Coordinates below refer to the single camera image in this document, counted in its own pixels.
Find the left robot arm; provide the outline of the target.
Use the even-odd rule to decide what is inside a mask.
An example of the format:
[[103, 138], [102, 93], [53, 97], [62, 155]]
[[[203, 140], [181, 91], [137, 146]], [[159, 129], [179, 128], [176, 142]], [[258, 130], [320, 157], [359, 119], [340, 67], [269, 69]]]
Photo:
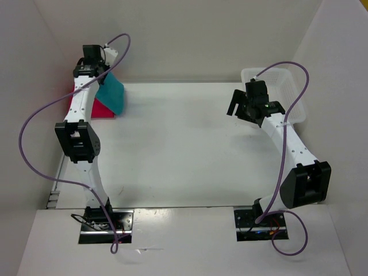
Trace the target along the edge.
[[[101, 57], [83, 57], [73, 70], [74, 90], [82, 89], [71, 98], [69, 111], [63, 122], [55, 125], [55, 132], [65, 156], [75, 164], [79, 171], [80, 181], [87, 185], [85, 214], [82, 223], [94, 231], [103, 231], [114, 224], [109, 197], [104, 191], [98, 169], [98, 155], [101, 143], [91, 127], [91, 112], [99, 82], [82, 88], [95, 77], [108, 69]], [[93, 189], [107, 210], [102, 210], [97, 197], [89, 193]]]

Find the teal t-shirt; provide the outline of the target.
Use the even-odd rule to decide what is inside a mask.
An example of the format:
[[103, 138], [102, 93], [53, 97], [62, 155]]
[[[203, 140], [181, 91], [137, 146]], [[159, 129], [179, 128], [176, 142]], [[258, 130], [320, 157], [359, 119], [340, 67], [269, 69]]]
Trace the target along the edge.
[[96, 99], [115, 115], [120, 116], [124, 110], [124, 85], [110, 72], [100, 84]]

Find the pink t-shirt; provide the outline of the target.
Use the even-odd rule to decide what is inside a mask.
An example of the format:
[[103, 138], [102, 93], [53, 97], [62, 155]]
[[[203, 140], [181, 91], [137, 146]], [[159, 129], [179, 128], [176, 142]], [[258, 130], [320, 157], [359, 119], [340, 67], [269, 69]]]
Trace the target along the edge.
[[114, 112], [105, 106], [101, 99], [97, 98], [97, 94], [102, 91], [98, 83], [93, 83], [76, 93], [81, 87], [82, 83], [74, 84], [75, 94], [71, 97], [64, 121], [78, 122], [79, 120], [84, 120], [90, 122], [91, 119], [115, 117]]

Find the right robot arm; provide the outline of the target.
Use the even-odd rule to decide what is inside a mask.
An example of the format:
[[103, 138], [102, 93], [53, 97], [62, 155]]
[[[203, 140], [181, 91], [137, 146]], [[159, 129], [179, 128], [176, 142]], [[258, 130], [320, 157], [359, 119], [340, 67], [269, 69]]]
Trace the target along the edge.
[[322, 202], [327, 197], [331, 166], [319, 161], [296, 134], [288, 112], [277, 101], [252, 102], [246, 92], [235, 90], [227, 111], [229, 116], [252, 122], [260, 127], [281, 153], [281, 167], [272, 195], [253, 204], [252, 219], [264, 226], [272, 213]]

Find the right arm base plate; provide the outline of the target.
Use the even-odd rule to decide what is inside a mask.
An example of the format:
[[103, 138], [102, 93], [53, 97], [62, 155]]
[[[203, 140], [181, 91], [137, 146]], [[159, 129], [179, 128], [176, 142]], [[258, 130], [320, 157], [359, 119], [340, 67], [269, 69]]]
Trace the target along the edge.
[[255, 223], [256, 217], [249, 206], [235, 208], [233, 214], [238, 242], [266, 241], [271, 240], [274, 235], [276, 235], [275, 240], [289, 238], [286, 221], [282, 214], [269, 215], [259, 224]]

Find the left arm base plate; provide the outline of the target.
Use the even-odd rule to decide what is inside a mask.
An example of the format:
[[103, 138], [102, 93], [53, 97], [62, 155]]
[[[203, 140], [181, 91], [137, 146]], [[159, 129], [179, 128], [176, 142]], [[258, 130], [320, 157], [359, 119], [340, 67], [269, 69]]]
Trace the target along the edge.
[[[91, 218], [83, 215], [71, 214], [80, 223], [79, 244], [109, 244], [114, 242], [113, 230], [105, 217]], [[117, 232], [120, 244], [132, 242], [134, 210], [113, 209], [112, 222]]]

